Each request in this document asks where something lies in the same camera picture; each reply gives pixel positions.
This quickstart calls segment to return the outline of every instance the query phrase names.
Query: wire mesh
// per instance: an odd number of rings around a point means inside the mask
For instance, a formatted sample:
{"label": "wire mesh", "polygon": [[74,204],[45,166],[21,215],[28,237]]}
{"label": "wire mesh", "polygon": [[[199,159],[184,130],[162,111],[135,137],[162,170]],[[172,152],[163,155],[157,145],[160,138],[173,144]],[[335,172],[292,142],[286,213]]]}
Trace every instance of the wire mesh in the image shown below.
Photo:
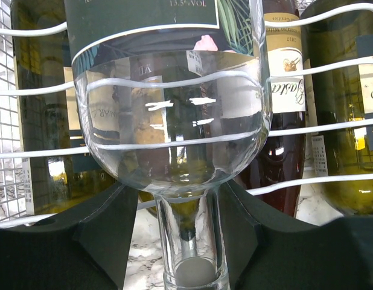
{"label": "wire mesh", "polygon": [[[11,28],[10,1],[0,0],[0,28]],[[15,89],[12,38],[0,35],[0,90]],[[0,153],[21,150],[16,97],[0,96]],[[0,159],[0,221],[25,215],[21,158]]]}

